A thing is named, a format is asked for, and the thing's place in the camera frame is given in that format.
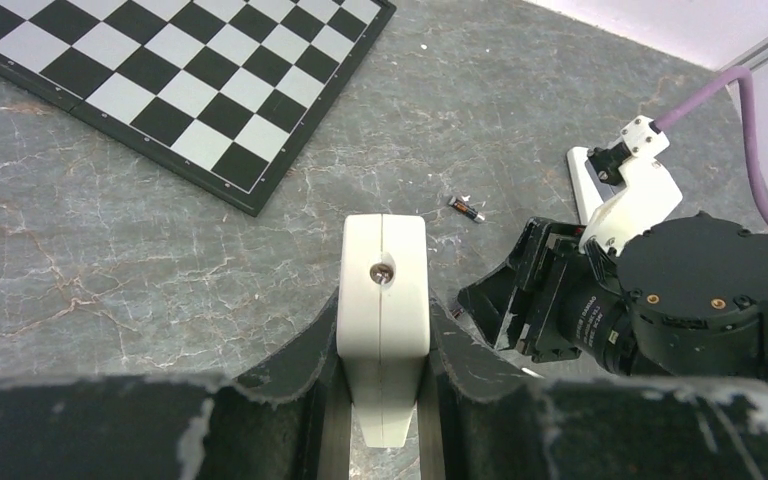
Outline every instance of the gray marble surface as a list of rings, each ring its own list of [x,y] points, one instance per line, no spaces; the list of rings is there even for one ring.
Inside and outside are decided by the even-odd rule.
[[[564,163],[710,72],[519,0],[401,0],[259,218],[0,78],[0,376],[222,371],[302,329],[337,286],[354,213],[422,215],[443,298],[498,264],[532,215],[574,221]],[[725,93],[661,157],[704,208],[759,229]],[[444,206],[470,195],[476,225]],[[592,375],[582,360],[535,368]],[[353,478],[418,478],[355,438]]]

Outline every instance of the white 3d printed part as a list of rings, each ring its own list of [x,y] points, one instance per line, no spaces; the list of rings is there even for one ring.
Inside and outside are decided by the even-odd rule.
[[[590,217],[581,237],[582,251],[585,242],[595,238],[605,251],[613,247],[619,255],[629,240],[663,222],[681,203],[681,190],[654,158],[632,157],[619,169],[626,187]]]
[[[404,446],[430,343],[425,221],[346,218],[337,353],[367,446]]]

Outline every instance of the chessboard frame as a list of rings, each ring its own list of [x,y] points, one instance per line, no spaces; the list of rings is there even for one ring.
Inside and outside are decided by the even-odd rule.
[[[275,192],[278,184],[292,164],[301,154],[304,146],[313,136],[316,128],[342,93],[349,79],[360,67],[372,45],[383,32],[396,11],[396,6],[388,0],[372,0],[381,6],[380,13],[372,20],[361,38],[355,43],[346,59],[339,64],[333,77],[325,85],[320,100],[316,101],[302,117],[301,123],[293,131],[284,148],[266,167],[260,182],[250,193],[231,188],[228,182],[216,174],[191,164],[186,158],[175,153],[165,145],[150,139],[134,128],[108,116],[45,78],[13,62],[0,54],[0,76],[18,87],[42,98],[73,117],[83,121],[101,133],[122,143],[184,178],[203,188],[214,196],[224,200],[244,213],[256,217]]]

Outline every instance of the black cylinder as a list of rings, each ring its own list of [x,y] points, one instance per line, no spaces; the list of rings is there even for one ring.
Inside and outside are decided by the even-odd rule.
[[[605,370],[628,375],[634,336],[622,299],[585,277],[561,302],[558,332]]]

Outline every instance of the small battery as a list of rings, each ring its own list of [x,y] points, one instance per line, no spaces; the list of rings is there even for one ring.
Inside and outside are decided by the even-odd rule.
[[[453,196],[449,199],[449,206],[454,207],[455,210],[463,213],[467,217],[469,217],[471,220],[473,220],[475,223],[483,223],[484,222],[484,214],[479,213],[478,210],[472,208],[467,204],[463,198]]]
[[[451,310],[449,310],[449,313],[452,314],[452,318],[458,318],[465,312],[464,308],[460,305],[457,305],[453,307]]]

